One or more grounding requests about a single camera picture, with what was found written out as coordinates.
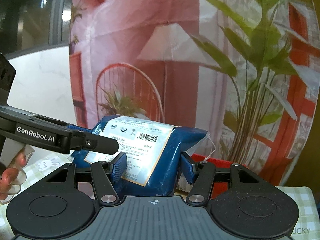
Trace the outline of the person's left hand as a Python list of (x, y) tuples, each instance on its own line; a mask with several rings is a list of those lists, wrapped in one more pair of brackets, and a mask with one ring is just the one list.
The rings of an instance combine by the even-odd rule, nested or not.
[(18, 175), (23, 167), (25, 167), (27, 161), (23, 152), (20, 152), (16, 158), (14, 164), (9, 166), (1, 175), (1, 202), (9, 200), (10, 195), (19, 193), (21, 187), (14, 185), (14, 181), (18, 178)]

